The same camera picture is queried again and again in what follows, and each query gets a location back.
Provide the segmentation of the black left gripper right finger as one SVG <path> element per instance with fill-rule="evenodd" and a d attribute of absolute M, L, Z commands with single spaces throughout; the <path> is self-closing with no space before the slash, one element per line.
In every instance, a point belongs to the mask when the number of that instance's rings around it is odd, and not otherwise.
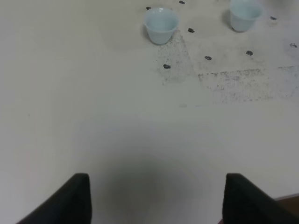
<path fill-rule="evenodd" d="M 275 200 L 241 174 L 226 175 L 223 224 L 297 224 L 299 197 Z"/>

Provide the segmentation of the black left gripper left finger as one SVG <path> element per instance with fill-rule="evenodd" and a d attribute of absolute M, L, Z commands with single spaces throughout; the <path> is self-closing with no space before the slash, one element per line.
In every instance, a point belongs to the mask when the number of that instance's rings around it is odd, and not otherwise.
<path fill-rule="evenodd" d="M 90 224 L 92 197 L 88 174 L 74 174 L 61 188 L 38 208 L 24 217 L 20 224 Z"/>

